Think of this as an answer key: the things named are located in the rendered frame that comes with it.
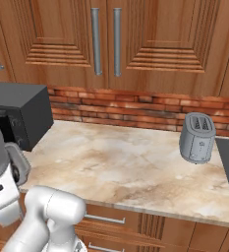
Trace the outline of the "wooden base cupboard door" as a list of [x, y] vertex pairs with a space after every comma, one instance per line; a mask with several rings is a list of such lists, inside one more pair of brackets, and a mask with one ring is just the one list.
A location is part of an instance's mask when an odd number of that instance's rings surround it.
[[164, 243], [204, 252], [229, 252], [229, 227], [190, 220], [162, 219]]

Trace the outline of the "black microwave oven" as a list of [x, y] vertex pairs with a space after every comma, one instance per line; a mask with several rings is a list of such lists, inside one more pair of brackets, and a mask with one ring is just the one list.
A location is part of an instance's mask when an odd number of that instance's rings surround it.
[[53, 125], [45, 85], [0, 83], [0, 130], [4, 142], [31, 152]]

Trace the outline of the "grey toaster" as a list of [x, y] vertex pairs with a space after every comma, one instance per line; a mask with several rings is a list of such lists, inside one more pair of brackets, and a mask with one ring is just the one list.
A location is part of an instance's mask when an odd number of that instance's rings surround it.
[[208, 115], [200, 112], [186, 114], [179, 140], [182, 158], [195, 164], [209, 162], [215, 136], [216, 129]]

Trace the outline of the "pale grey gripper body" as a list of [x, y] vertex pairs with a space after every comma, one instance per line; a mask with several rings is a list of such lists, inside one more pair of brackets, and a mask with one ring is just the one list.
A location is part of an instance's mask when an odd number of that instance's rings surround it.
[[21, 186], [28, 181], [30, 164], [24, 156], [20, 147], [15, 143], [6, 143], [5, 149], [8, 153], [13, 178], [17, 186]]

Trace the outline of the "wooden drawer front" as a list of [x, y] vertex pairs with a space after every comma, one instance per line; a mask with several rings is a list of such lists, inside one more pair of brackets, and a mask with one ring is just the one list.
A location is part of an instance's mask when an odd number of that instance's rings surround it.
[[96, 230], [103, 231], [128, 231], [137, 233], [140, 225], [140, 214], [131, 211], [113, 209], [103, 206], [96, 206], [87, 204], [86, 205], [86, 213], [89, 215], [95, 215], [100, 217], [112, 218], [121, 220], [122, 218], [126, 218], [125, 224], [113, 223], [102, 220], [92, 220], [88, 218], [84, 218], [80, 222], [80, 226], [88, 226], [90, 228]]
[[160, 241], [150, 240], [145, 236], [128, 231], [103, 231], [79, 224], [76, 225], [75, 230], [89, 252], [103, 252], [88, 248], [90, 242], [117, 252], [162, 252], [166, 248]]

